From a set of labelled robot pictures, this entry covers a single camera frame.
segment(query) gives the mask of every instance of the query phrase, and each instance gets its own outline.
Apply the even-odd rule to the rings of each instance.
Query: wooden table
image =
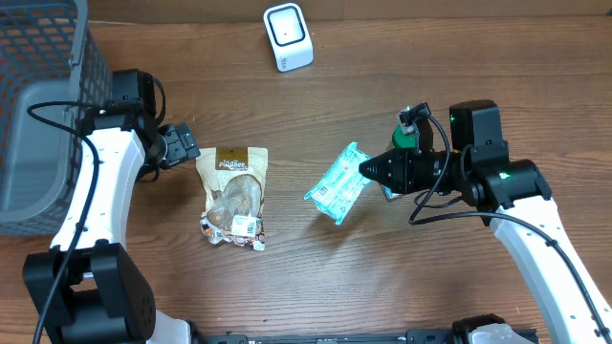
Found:
[[[193,162],[135,188],[128,251],[160,310],[204,333],[247,335],[402,332],[494,312],[546,337],[516,265],[479,220],[411,227],[411,197],[388,204],[373,183],[342,226],[303,200],[351,141],[380,154],[399,109],[427,101],[448,130],[448,107],[476,98],[499,105],[511,158],[540,167],[582,261],[612,301],[610,17],[309,29],[315,63],[288,74],[275,70],[260,23],[92,29],[113,70],[137,67],[162,81],[166,119],[187,122],[201,147],[270,151],[264,252],[214,247],[202,235],[204,190]],[[21,268],[49,243],[0,238],[2,343],[32,340],[37,314]]]

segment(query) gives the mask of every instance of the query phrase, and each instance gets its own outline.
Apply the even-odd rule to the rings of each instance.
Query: small white box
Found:
[[[313,62],[313,41],[298,5],[288,3],[267,9],[264,24],[280,72],[288,72]]]

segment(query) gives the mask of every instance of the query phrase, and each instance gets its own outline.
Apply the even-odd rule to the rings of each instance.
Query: gray plastic basket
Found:
[[[0,233],[55,233],[77,182],[80,140],[26,109],[71,100],[101,104],[111,73],[87,30],[86,0],[0,2]],[[85,109],[37,114],[75,127]]]

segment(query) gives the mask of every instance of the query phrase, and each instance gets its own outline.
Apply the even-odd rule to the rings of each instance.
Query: snack bag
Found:
[[[357,149],[357,143],[352,142],[340,153],[317,186],[304,196],[304,200],[312,198],[317,209],[336,220],[339,226],[363,188],[371,182],[360,173],[360,163],[369,159]]]
[[[200,226],[208,240],[265,249],[263,211],[268,149],[204,148],[196,169],[207,192]]]

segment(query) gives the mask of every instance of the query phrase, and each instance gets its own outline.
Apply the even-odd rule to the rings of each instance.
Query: teal snack package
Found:
[[[363,188],[371,182],[359,171],[360,163],[369,159],[367,154],[357,149],[357,143],[352,142],[340,153],[317,186],[308,191],[304,200],[312,199],[317,209],[336,220],[339,226]]]

